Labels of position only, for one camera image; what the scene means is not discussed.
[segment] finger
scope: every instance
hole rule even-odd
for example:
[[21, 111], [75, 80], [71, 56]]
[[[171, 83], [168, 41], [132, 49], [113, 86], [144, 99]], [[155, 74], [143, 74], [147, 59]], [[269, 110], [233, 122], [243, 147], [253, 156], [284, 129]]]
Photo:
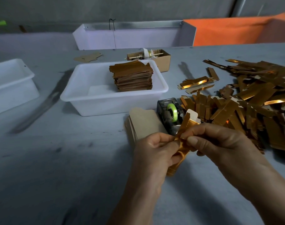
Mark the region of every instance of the finger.
[[220, 143], [231, 140], [232, 143], [238, 141], [241, 133], [223, 126], [214, 125], [210, 123], [202, 123], [195, 125], [186, 130], [182, 135], [182, 139], [187, 139], [189, 136], [205, 135], [210, 138], [218, 140]]
[[220, 148], [212, 144], [210, 141], [198, 136], [190, 136], [187, 138], [187, 141], [192, 147], [208, 156], [208, 158], [213, 162], [217, 161], [219, 158]]
[[145, 138], [148, 144], [158, 147], [159, 143], [168, 143], [175, 139], [174, 136], [162, 132], [153, 133]]
[[197, 156], [204, 156], [204, 154], [201, 153], [200, 151], [197, 151]]
[[169, 161], [168, 166], [177, 164], [177, 163], [181, 162], [181, 160], [182, 160], [182, 156], [181, 155], [172, 156], [170, 161]]
[[179, 149], [180, 141], [174, 140], [170, 143], [167, 143], [165, 146], [161, 147], [162, 150], [167, 151], [169, 157], [172, 157]]

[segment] gray table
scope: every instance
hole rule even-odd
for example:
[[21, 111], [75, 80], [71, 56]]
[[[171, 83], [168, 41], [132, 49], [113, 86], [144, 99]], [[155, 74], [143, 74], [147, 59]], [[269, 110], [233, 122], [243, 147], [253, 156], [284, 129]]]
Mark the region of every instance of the gray table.
[[[102, 50], [95, 62], [123, 61], [139, 49]], [[207, 75], [204, 59], [219, 64], [228, 58], [285, 65], [285, 43], [167, 48], [170, 71], [164, 98], [179, 98], [185, 78]], [[0, 54], [0, 61], [21, 58], [35, 73], [40, 97], [0, 114], [0, 224], [105, 224], [117, 204], [132, 161], [123, 128], [127, 113], [81, 117], [59, 100], [29, 128], [9, 134], [50, 94], [64, 71], [91, 51]], [[233, 77], [215, 68], [215, 95]], [[272, 150], [267, 159], [285, 177], [285, 161]], [[190, 153], [174, 177], [166, 178], [154, 224], [262, 224], [255, 208], [220, 174], [206, 157]]]

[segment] stack of brown cardboard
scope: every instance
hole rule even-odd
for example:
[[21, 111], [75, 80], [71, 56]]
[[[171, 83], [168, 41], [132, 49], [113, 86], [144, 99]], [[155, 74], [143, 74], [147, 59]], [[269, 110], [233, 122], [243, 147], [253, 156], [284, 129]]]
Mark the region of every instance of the stack of brown cardboard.
[[109, 66], [113, 73], [114, 83], [118, 91], [137, 91], [152, 89], [153, 69], [150, 64], [136, 60]]
[[166, 133], [162, 122], [154, 110], [144, 110], [135, 107], [130, 110], [125, 121], [125, 129], [131, 146], [134, 148], [138, 140], [152, 133]]

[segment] white plastic bin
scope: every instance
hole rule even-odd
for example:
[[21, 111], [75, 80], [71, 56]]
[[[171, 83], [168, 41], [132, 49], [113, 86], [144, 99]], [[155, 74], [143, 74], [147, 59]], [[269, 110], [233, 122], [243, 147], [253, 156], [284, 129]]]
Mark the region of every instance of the white plastic bin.
[[118, 92], [109, 66], [125, 61], [88, 63], [76, 66], [60, 98], [71, 102], [81, 116], [124, 113], [133, 107], [156, 109], [157, 101], [168, 91], [168, 85], [153, 60], [141, 62], [150, 63], [154, 70], [151, 90]]
[[21, 59], [0, 63], [0, 113], [39, 97], [33, 77]]

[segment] small brown cardboard box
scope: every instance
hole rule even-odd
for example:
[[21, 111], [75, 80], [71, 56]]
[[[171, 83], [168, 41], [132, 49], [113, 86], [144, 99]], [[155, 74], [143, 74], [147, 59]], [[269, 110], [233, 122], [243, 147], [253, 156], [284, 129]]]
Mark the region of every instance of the small brown cardboard box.
[[[153, 60], [156, 62], [156, 65], [159, 68], [160, 72], [166, 72], [169, 70], [169, 65], [171, 62], [171, 55], [168, 54], [167, 52], [165, 52], [162, 49], [159, 50], [153, 50], [154, 54], [159, 54], [159, 53], [163, 53], [161, 55], [157, 55], [157, 58], [154, 58]], [[144, 54], [144, 52], [137, 52], [137, 53], [132, 53], [132, 54], [127, 54], [127, 60], [133, 60], [131, 59], [131, 57], [137, 57], [140, 54]]]

